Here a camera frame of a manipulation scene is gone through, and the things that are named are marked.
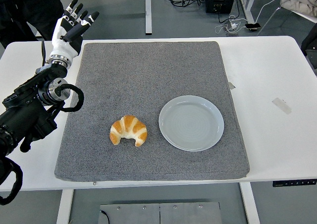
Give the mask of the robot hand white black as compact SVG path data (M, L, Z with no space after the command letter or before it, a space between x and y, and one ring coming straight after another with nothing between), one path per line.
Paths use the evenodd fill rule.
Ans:
M88 14L88 11L83 11L82 8L82 3L72 0L64 10L62 17L57 20L52 37L51 60L59 56L70 62L80 54L83 34L100 14L98 11Z

